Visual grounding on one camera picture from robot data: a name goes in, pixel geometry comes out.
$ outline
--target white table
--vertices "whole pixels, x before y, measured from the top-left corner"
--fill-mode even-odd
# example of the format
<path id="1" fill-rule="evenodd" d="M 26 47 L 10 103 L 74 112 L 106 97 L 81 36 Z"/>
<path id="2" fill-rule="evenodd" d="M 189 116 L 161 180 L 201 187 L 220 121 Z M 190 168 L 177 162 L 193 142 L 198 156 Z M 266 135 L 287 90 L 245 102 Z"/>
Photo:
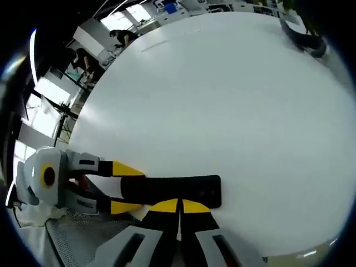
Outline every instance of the white table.
<path id="1" fill-rule="evenodd" d="M 218 224 L 280 255 L 342 229 L 355 197 L 355 108 L 278 19 L 206 14 L 126 49 L 89 96 L 70 148 L 151 177 L 220 175 Z"/>

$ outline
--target person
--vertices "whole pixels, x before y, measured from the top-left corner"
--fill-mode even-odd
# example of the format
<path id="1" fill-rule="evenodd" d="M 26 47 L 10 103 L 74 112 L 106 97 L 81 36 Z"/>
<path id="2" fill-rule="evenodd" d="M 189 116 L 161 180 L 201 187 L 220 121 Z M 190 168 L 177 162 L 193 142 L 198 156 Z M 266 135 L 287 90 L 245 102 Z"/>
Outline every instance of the person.
<path id="1" fill-rule="evenodd" d="M 110 32 L 110 37 L 116 37 L 116 39 L 120 42 L 121 47 L 126 48 L 139 36 L 128 30 L 114 29 Z"/>
<path id="2" fill-rule="evenodd" d="M 99 61 L 89 54 L 84 48 L 76 50 L 76 59 L 72 61 L 74 69 L 78 67 L 84 70 L 84 76 L 92 76 L 92 82 L 97 82 L 104 74 L 105 70 L 100 66 Z"/>

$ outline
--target white tabletop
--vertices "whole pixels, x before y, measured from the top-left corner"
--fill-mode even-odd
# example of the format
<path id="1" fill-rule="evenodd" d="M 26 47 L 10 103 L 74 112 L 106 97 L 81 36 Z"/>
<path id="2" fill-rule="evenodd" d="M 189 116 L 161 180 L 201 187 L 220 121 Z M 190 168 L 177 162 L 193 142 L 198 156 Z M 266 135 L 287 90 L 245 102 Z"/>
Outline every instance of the white tabletop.
<path id="1" fill-rule="evenodd" d="M 70 148 L 151 177 L 220 175 L 218 224 L 262 256 L 280 255 L 342 229 L 355 196 L 355 111 L 278 19 L 206 14 L 125 50 L 89 96 Z"/>

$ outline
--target desk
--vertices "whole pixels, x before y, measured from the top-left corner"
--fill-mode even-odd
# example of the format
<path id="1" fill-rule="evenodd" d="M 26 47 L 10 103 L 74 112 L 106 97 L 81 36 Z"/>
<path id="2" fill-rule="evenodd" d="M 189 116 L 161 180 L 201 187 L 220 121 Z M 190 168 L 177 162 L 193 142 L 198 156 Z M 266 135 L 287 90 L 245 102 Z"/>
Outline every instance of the desk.
<path id="1" fill-rule="evenodd" d="M 151 177 L 220 175 L 219 225 L 262 256 L 281 255 L 342 229 L 355 197 L 355 108 L 277 18 L 205 14 L 124 50 L 84 105 L 70 148 Z"/>

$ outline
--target black object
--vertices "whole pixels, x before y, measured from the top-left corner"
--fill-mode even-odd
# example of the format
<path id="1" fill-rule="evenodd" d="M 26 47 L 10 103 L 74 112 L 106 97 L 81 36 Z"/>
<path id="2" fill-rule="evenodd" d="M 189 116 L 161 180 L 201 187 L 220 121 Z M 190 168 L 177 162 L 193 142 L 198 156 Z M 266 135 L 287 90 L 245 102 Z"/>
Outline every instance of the black object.
<path id="1" fill-rule="evenodd" d="M 130 203 L 154 205 L 169 199 L 188 199 L 214 209 L 221 206 L 221 181 L 218 175 L 180 178 L 123 177 L 121 194 Z"/>
<path id="2" fill-rule="evenodd" d="M 285 34 L 287 34 L 287 36 L 299 50 L 304 51 L 305 48 L 313 49 L 314 51 L 312 51 L 310 54 L 314 58 L 321 58 L 325 54 L 327 45 L 321 37 L 296 32 L 291 29 L 286 21 L 282 18 L 279 19 L 279 22 L 282 26 L 282 30 L 285 32 Z"/>

